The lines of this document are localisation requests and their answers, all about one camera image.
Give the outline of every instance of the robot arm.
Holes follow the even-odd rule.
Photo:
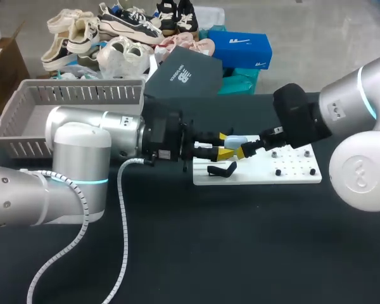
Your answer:
[[[185,170],[194,156],[212,161],[234,153],[238,158],[251,157],[260,148],[286,144],[299,148],[331,135],[350,136],[330,161],[336,192],[355,208],[380,211],[380,58],[325,87],[318,103],[309,103],[298,85],[286,85],[274,93],[274,108],[281,126],[261,132],[255,142],[234,138],[230,149],[242,143],[235,152],[195,149],[195,141],[227,146],[227,138],[233,138],[195,132],[192,124],[182,122],[179,111],[160,107],[149,107],[142,117],[58,107],[48,117],[46,140],[54,150],[53,171],[77,182],[88,197],[91,221],[105,209],[110,157],[143,156],[148,164],[181,158]],[[81,213],[79,200],[65,185],[0,168],[0,225],[77,224]]]
[[[308,103],[301,87],[288,84],[274,93],[274,108],[281,126],[243,144],[238,156],[347,137],[331,157],[332,186],[349,205],[380,211],[380,58],[323,88],[318,103]]]

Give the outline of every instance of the sneaker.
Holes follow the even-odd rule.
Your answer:
[[[161,26],[161,23],[160,23],[160,20],[158,17],[155,17],[155,16],[148,16],[145,12],[145,9],[142,9],[142,8],[137,8],[136,6],[131,6],[131,7],[127,7],[128,3],[124,0],[122,0],[122,3],[120,2],[120,0],[117,0],[117,4],[114,5],[114,7],[111,9],[113,12],[114,12],[114,15],[117,15],[118,16],[118,13],[121,14],[121,11],[123,10],[127,10],[131,13],[133,12],[137,12],[138,13],[138,19],[139,20],[142,20],[142,21],[149,21],[151,22],[155,27],[157,27],[158,29],[160,28]]]
[[[47,21],[48,30],[52,34],[59,34],[69,30],[69,27],[79,18],[92,18],[93,13],[90,11],[81,11],[79,9],[63,9],[56,17]]]
[[[93,71],[100,71],[97,56],[101,51],[101,46],[94,46],[86,53],[77,55],[77,64],[83,67],[91,68]]]
[[[126,37],[116,37],[110,40],[106,47],[100,50],[97,55],[97,61],[101,67],[107,67],[109,64],[109,56],[112,50],[119,51],[122,54],[125,54],[130,48],[133,42]]]
[[[81,18],[69,28],[68,50],[81,54],[90,50],[91,45],[100,41],[98,18]]]
[[[167,37],[160,45],[155,47],[155,58],[158,62],[165,61],[176,46],[182,46],[185,42],[190,43],[193,41],[193,35],[190,33],[181,33]]]
[[[161,21],[160,29],[165,37],[176,34],[177,31],[177,5],[173,0],[162,0],[156,5],[156,14]]]
[[[143,74],[150,67],[149,57],[152,54],[153,49],[150,46],[138,42],[131,44],[125,54],[125,69],[132,70],[132,75]]]
[[[62,34],[55,35],[51,48],[41,58],[45,71],[59,70],[77,59],[76,54],[68,51],[68,41],[68,38],[62,37]]]
[[[149,69],[151,54],[152,47],[117,37],[99,52],[97,60],[105,78],[135,77]]]
[[[180,20],[177,22],[179,32],[189,32],[193,35],[194,40],[198,41],[198,22],[190,0],[180,0],[177,14],[180,16]]]
[[[215,43],[211,39],[202,39],[200,41],[183,42],[181,47],[196,51],[207,56],[213,56]]]
[[[158,17],[146,15],[145,9],[137,8],[137,7],[133,6],[132,8],[127,9],[127,11],[130,11],[131,13],[138,12],[138,17],[140,20],[149,21],[158,29],[160,29],[160,27],[162,25],[162,23]]]
[[[148,21],[140,20],[141,17],[136,11],[122,10],[116,15],[104,3],[99,7],[101,32],[121,35],[145,44],[159,44],[164,39],[161,30]]]

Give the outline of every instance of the black tablecloth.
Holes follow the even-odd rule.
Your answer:
[[[199,130],[256,134],[278,123],[271,102],[229,96],[175,105]],[[380,213],[336,196],[327,168],[337,143],[314,144],[323,175],[316,185],[196,187],[181,164],[128,168],[129,263],[112,303],[380,304]],[[2,151],[0,165],[15,166]],[[43,275],[35,303],[98,304],[110,292],[122,262],[116,172],[104,217]],[[39,267],[78,231],[1,228],[0,304],[25,303]]]

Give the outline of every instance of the concrete floor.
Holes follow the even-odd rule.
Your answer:
[[[156,0],[133,0],[151,13]],[[46,21],[62,8],[97,12],[99,0],[0,0],[0,28],[11,35],[24,20],[18,44],[31,76],[44,73],[40,57],[53,36]],[[376,0],[194,0],[225,9],[229,30],[266,33],[274,55],[258,93],[289,82],[321,88],[380,56],[380,4]]]

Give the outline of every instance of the basket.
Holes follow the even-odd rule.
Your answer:
[[[45,125],[54,107],[140,115],[144,86],[143,80],[24,80],[0,117],[0,146],[12,158],[51,158]]]

